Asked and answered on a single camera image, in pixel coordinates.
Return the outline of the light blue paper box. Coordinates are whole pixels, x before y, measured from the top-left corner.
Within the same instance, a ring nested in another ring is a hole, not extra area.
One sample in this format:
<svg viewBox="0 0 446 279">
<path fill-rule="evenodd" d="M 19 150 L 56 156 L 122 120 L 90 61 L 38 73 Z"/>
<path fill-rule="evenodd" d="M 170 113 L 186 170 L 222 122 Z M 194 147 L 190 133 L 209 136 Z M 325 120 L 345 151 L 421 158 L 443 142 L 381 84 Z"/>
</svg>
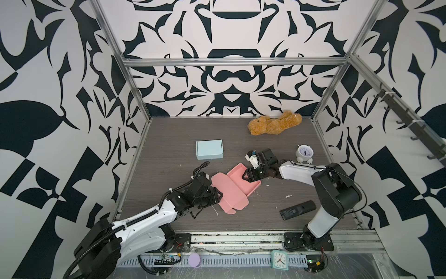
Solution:
<svg viewBox="0 0 446 279">
<path fill-rule="evenodd" d="M 221 139 L 196 141 L 197 160 L 222 159 L 224 157 L 223 141 Z"/>
</svg>

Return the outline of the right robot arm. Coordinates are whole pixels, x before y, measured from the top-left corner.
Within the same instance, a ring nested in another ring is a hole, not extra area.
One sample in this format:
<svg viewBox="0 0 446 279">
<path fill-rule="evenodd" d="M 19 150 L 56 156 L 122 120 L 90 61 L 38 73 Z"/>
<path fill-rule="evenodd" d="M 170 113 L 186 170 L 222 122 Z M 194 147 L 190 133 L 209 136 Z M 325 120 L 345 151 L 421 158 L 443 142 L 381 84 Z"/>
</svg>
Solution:
<svg viewBox="0 0 446 279">
<path fill-rule="evenodd" d="M 250 183 L 267 177 L 292 180 L 313 186 L 321 207 L 301 233 L 284 234 L 284 248 L 289 251 L 333 251 L 330 232 L 346 214 L 363 200 L 360 186 L 343 168 L 330 163 L 326 166 L 278 160 L 270 149 L 249 151 L 245 158 L 252 165 L 242 178 Z"/>
</svg>

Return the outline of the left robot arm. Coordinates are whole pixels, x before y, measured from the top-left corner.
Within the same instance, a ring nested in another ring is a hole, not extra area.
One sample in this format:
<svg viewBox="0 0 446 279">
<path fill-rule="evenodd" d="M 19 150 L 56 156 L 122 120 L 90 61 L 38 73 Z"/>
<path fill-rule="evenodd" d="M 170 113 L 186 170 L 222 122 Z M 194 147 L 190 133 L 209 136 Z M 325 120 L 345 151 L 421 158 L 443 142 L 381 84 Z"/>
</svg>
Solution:
<svg viewBox="0 0 446 279">
<path fill-rule="evenodd" d="M 174 247 L 176 233 L 171 224 L 191 214 L 196 208 L 218 204 L 223 193 L 211 185 L 203 169 L 196 168 L 191 179 L 163 194 L 154 207 L 123 220 L 98 221 L 74 251 L 74 262 L 67 268 L 65 279 L 106 279 L 126 260 L 146 252 L 167 252 Z"/>
</svg>

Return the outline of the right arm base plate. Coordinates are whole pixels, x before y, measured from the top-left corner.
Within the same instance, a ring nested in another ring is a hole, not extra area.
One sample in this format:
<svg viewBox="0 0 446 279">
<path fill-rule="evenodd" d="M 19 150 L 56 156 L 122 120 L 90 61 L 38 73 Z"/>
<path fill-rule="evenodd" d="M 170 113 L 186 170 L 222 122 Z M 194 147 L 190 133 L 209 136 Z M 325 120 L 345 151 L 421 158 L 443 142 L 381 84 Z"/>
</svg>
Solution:
<svg viewBox="0 0 446 279">
<path fill-rule="evenodd" d="M 315 238 L 310 232 L 286 232 L 284 233 L 284 248 L 289 252 L 297 251 L 328 251 L 335 250 L 329 234 L 321 238 Z"/>
</svg>

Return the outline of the pink paper box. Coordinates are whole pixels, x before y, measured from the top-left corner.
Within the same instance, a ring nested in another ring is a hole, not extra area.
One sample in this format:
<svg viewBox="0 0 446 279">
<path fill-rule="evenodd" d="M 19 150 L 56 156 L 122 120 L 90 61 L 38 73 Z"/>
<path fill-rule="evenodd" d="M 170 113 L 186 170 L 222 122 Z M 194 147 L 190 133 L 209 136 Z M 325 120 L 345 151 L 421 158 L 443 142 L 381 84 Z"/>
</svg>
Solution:
<svg viewBox="0 0 446 279">
<path fill-rule="evenodd" d="M 223 194 L 219 206 L 229 215 L 242 210 L 249 204 L 249 196 L 261 186 L 261 181 L 248 182 L 243 179 L 247 167 L 239 163 L 227 174 L 217 173 L 211 178 L 211 185 Z"/>
</svg>

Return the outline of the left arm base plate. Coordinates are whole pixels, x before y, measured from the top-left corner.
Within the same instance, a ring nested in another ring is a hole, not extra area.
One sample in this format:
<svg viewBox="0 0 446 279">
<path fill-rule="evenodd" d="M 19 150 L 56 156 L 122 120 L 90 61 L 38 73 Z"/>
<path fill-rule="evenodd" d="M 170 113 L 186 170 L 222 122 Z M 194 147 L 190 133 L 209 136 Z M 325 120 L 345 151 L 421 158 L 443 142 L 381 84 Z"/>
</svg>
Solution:
<svg viewBox="0 0 446 279">
<path fill-rule="evenodd" d="M 161 246 L 160 251 L 167 253 L 189 252 L 191 243 L 191 234 L 175 234 L 174 236 L 167 238 L 165 243 Z"/>
</svg>

